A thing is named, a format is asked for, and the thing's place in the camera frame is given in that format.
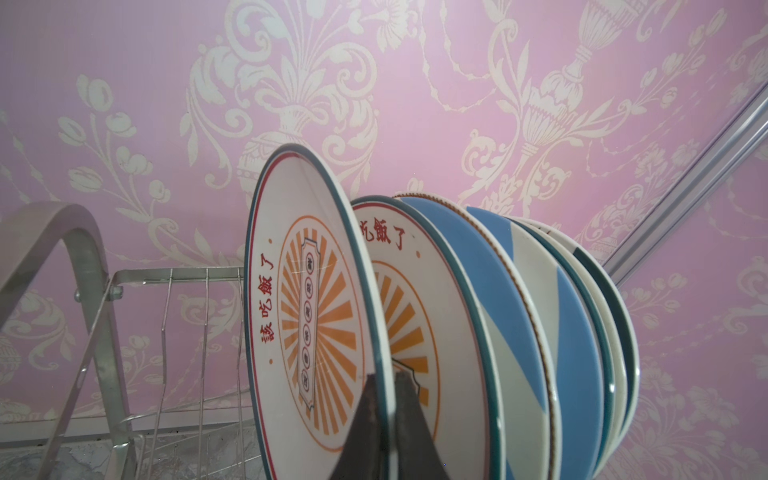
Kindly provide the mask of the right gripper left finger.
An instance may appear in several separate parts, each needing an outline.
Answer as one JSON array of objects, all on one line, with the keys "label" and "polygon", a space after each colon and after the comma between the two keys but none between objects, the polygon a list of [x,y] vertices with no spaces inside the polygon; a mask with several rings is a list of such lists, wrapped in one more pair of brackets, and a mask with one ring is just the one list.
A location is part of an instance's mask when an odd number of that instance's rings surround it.
[{"label": "right gripper left finger", "polygon": [[376,375],[366,382],[330,480],[374,480],[381,470],[381,425],[378,418]]}]

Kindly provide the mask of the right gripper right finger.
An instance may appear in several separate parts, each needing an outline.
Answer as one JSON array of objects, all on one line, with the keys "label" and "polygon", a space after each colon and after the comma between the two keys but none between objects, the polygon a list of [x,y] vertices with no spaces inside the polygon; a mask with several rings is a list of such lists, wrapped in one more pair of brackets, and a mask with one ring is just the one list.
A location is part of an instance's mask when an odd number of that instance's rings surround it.
[{"label": "right gripper right finger", "polygon": [[405,372],[395,375],[396,442],[400,480],[437,480],[449,477],[432,440],[415,387]]}]

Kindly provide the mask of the orange sunburst plate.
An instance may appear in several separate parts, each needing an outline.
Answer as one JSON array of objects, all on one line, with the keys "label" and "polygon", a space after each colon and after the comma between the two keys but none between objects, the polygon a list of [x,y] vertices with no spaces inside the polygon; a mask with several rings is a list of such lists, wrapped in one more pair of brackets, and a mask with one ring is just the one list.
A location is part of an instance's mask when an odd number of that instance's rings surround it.
[{"label": "orange sunburst plate", "polygon": [[435,222],[403,199],[371,195],[352,208],[372,260],[393,366],[415,390],[445,473],[505,478],[498,374],[457,253]]},{"label": "orange sunburst plate", "polygon": [[308,148],[286,144],[267,160],[245,247],[247,365],[266,476],[329,478],[370,392],[374,471],[396,478],[396,389],[372,261],[343,188]]}]

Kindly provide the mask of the white plate teal red rim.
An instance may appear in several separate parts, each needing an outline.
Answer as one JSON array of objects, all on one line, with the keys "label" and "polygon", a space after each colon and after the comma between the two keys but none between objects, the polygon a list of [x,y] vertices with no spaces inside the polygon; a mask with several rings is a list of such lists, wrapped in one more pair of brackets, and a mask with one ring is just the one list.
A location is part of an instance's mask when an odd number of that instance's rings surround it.
[{"label": "white plate teal red rim", "polygon": [[590,273],[605,297],[614,324],[618,329],[628,374],[629,395],[625,419],[617,440],[618,443],[621,443],[630,429],[637,410],[641,378],[638,343],[630,314],[614,281],[589,251],[554,227],[541,223],[538,223],[537,227],[562,244]]}]

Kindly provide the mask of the white plate green quatrefoil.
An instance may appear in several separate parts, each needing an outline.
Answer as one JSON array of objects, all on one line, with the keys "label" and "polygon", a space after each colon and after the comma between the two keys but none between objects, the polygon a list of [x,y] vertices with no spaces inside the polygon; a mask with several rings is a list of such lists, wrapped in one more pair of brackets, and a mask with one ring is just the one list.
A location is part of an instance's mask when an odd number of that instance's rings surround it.
[{"label": "white plate green quatrefoil", "polygon": [[556,368],[562,479],[592,479],[623,423],[626,373],[608,304],[586,267],[559,241],[520,219],[510,226],[513,262],[544,326]]}]

